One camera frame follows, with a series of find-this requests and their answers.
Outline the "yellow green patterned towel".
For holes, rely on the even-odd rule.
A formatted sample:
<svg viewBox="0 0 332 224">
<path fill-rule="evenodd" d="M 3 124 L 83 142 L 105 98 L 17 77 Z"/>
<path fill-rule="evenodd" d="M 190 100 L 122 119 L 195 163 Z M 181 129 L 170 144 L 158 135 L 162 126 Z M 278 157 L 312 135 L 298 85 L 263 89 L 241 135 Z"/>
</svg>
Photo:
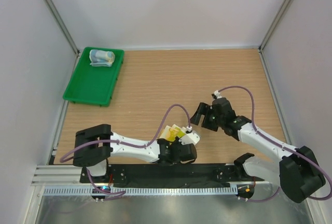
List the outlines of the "yellow green patterned towel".
<svg viewBox="0 0 332 224">
<path fill-rule="evenodd" d="M 167 125 L 159 135 L 159 138 L 163 138 L 168 142 L 174 142 L 176 138 L 181 138 L 186 134 L 186 128 L 180 128 L 177 125 Z"/>
</svg>

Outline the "blue polka dot towel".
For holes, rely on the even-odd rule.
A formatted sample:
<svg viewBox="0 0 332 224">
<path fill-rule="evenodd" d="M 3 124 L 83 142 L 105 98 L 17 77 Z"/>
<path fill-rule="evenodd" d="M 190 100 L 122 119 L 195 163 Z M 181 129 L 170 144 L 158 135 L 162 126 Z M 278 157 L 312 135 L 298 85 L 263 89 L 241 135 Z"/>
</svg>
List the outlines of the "blue polka dot towel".
<svg viewBox="0 0 332 224">
<path fill-rule="evenodd" d="M 95 67 L 111 67 L 115 54 L 111 51 L 92 49 L 89 53 L 90 65 Z"/>
</svg>

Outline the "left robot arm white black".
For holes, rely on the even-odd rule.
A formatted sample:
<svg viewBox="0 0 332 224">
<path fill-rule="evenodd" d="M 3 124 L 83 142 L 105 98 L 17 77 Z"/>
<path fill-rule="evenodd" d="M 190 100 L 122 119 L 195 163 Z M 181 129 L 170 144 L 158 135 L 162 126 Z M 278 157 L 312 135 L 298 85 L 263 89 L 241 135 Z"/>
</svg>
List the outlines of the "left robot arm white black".
<svg viewBox="0 0 332 224">
<path fill-rule="evenodd" d="M 148 163 L 173 165 L 197 158 L 196 144 L 200 141 L 197 132 L 189 127 L 166 126 L 153 143 L 119 135 L 108 124 L 98 125 L 76 133 L 75 147 L 95 142 L 76 149 L 73 165 L 86 167 L 96 181 L 109 179 L 109 157 L 136 158 Z"/>
</svg>

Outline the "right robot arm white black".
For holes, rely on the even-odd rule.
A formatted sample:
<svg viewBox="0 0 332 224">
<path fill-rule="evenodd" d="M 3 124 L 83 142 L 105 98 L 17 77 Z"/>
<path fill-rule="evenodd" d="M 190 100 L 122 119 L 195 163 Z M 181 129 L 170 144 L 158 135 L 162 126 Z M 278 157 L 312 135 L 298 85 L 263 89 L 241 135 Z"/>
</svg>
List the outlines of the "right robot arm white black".
<svg viewBox="0 0 332 224">
<path fill-rule="evenodd" d="M 270 162 L 245 154 L 233 169 L 235 177 L 246 180 L 250 176 L 264 179 L 282 189 L 295 203 L 301 203 L 326 184 L 312 150 L 286 144 L 254 126 L 253 120 L 240 116 L 225 97 L 210 105 L 201 102 L 190 118 L 191 124 L 224 133 L 248 144 L 271 159 Z"/>
</svg>

